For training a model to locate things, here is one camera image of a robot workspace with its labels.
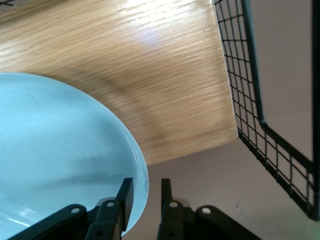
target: metal grid panel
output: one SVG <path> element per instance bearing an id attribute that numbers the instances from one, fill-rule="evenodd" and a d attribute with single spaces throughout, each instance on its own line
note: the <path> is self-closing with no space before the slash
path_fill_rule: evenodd
<path id="1" fill-rule="evenodd" d="M 315 164 L 273 131 L 263 115 L 249 0 L 213 0 L 240 139 L 298 206 L 319 219 Z"/>

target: black plastic bracket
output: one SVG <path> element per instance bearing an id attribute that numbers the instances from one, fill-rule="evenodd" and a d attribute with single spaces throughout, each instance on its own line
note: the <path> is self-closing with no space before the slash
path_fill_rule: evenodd
<path id="1" fill-rule="evenodd" d="M 115 199 L 88 212 L 79 204 L 66 206 L 9 240 L 121 240 L 133 202 L 133 179 L 125 178 Z"/>
<path id="2" fill-rule="evenodd" d="M 161 224 L 157 240 L 260 240 L 224 214 L 205 205 L 195 212 L 172 197 L 170 179 L 161 182 Z"/>

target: ceramic plate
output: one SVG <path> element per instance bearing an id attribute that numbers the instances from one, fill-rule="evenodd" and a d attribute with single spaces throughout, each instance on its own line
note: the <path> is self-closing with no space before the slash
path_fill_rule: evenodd
<path id="1" fill-rule="evenodd" d="M 148 197 L 142 152 L 104 105 L 65 83 L 0 73 L 0 239 L 70 204 L 87 211 L 133 178 L 127 231 Z"/>

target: wood grain surface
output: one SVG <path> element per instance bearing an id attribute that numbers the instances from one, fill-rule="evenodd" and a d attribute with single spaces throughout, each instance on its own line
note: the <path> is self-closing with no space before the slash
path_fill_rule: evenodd
<path id="1" fill-rule="evenodd" d="M 0 12 L 0 71 L 91 95 L 147 164 L 237 138 L 210 0 L 31 0 Z"/>

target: dish rack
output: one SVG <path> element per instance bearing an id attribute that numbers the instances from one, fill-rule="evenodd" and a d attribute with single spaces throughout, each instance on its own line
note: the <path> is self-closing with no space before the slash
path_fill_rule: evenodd
<path id="1" fill-rule="evenodd" d="M 320 220 L 320 3 L 312 3 L 313 160 L 268 126 L 259 83 L 250 0 L 212 0 L 239 138 L 313 220 Z"/>

